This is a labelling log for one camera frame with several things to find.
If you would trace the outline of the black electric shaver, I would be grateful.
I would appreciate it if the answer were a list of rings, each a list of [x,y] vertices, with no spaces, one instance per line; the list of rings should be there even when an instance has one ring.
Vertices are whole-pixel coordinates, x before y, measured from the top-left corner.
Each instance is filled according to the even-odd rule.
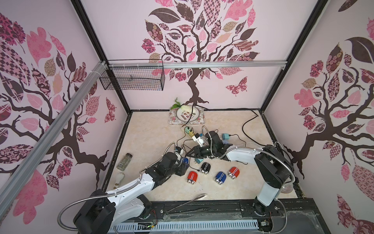
[[[201,173],[205,174],[205,175],[207,175],[207,174],[210,172],[210,170],[211,170],[211,164],[208,163],[208,162],[204,162],[204,163],[201,165],[200,169],[199,169],[199,171],[200,171]]]

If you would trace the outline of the red electric shaver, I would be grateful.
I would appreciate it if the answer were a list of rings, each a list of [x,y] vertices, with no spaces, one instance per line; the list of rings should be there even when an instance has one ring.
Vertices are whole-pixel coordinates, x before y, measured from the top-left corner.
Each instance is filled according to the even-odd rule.
[[[228,171],[228,176],[231,178],[231,179],[236,179],[240,174],[240,170],[237,168],[237,167],[232,167],[229,171]]]
[[[195,171],[190,171],[188,174],[187,182],[195,184],[197,182],[198,174]]]

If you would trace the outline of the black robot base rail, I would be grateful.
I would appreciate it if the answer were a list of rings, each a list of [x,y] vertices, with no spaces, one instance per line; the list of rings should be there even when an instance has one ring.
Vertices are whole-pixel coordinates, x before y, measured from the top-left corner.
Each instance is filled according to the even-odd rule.
[[[270,206],[260,208],[253,199],[242,200],[197,200],[165,214],[168,210],[186,201],[155,201],[145,205],[145,213],[140,219],[162,220],[166,216],[181,217],[182,215],[238,215],[240,218],[250,217],[259,221],[270,222],[266,230],[270,230],[277,217],[287,220],[287,228],[300,228],[299,234],[311,231],[313,234],[331,233],[313,199],[280,199]]]

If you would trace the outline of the teal USB charger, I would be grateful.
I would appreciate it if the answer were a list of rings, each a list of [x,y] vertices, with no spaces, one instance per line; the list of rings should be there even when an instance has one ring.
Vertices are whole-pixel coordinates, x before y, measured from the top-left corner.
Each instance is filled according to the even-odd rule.
[[[227,133],[222,134],[222,140],[229,140],[229,138],[230,138],[230,134],[227,134]]]
[[[201,164],[204,160],[195,158],[194,161],[195,161],[196,164]]]

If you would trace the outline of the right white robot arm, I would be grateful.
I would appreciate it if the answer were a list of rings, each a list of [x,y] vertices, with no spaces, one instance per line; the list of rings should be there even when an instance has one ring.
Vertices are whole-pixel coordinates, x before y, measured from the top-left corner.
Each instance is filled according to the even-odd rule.
[[[255,204],[261,208],[270,206],[286,185],[292,185],[296,181],[293,167],[283,155],[282,149],[276,146],[268,144],[260,148],[249,148],[224,143],[214,131],[194,137],[193,140],[198,145],[186,152],[187,157],[256,165],[264,180],[255,198]]]

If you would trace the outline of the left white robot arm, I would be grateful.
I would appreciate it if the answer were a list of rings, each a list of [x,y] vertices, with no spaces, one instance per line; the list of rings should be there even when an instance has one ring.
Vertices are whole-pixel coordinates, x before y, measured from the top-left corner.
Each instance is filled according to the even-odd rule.
[[[152,203],[144,194],[164,184],[172,175],[183,176],[188,166],[188,159],[167,152],[158,162],[141,171],[140,178],[109,192],[93,192],[73,219],[78,233],[106,234],[113,226],[130,218],[146,218]]]

